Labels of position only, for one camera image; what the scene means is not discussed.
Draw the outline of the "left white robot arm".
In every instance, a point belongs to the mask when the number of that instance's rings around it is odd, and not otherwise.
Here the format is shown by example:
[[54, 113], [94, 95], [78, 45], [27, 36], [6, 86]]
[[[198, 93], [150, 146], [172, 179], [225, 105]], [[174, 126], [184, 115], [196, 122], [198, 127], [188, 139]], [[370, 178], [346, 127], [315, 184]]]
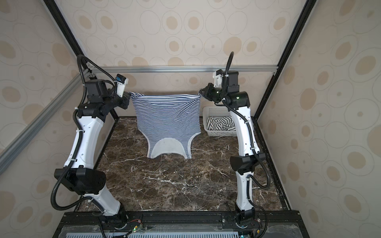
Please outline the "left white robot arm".
[[[125, 92], [128, 79], [117, 75], [115, 85], [107, 88], [107, 80], [93, 79], [84, 83], [84, 96], [73, 113], [77, 126], [75, 141], [62, 169], [56, 169], [57, 182], [52, 190], [51, 205], [55, 210], [65, 211], [85, 200], [95, 204], [103, 216], [125, 220], [121, 203], [106, 186], [106, 175], [94, 167], [96, 143], [107, 115], [116, 107], [127, 109], [130, 95]], [[60, 206], [56, 196], [60, 185], [74, 191], [82, 198], [70, 205]]]

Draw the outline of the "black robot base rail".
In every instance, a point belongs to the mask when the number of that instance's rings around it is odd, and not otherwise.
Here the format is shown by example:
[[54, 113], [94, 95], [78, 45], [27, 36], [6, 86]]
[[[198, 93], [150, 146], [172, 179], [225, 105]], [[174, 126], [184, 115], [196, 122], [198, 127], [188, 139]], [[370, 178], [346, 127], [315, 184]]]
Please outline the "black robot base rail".
[[298, 211], [255, 212], [239, 220], [233, 211], [125, 212], [106, 217], [99, 212], [67, 212], [55, 238], [307, 238]]

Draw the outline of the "blue white striped tank top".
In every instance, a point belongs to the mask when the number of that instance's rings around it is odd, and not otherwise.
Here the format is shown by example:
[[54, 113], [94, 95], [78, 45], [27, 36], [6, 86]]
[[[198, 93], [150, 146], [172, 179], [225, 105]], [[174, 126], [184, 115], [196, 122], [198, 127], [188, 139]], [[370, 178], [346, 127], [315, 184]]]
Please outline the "blue white striped tank top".
[[147, 157], [179, 154], [192, 158], [191, 143], [201, 133], [200, 95], [131, 93], [139, 131], [148, 141]]

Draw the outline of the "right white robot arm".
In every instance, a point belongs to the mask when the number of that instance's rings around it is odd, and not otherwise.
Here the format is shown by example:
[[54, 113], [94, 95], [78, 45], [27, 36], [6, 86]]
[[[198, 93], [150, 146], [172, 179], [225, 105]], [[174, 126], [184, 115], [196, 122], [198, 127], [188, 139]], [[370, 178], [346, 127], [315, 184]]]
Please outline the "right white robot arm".
[[264, 165], [266, 155], [260, 151], [254, 136], [249, 96], [240, 91], [238, 76], [237, 71], [217, 70], [213, 73], [214, 83], [199, 92], [208, 101], [222, 103], [234, 122], [239, 145], [239, 155], [230, 158], [237, 177], [235, 220], [239, 227], [245, 227], [254, 219], [257, 209], [264, 211], [253, 202], [253, 184], [269, 189], [271, 177]]

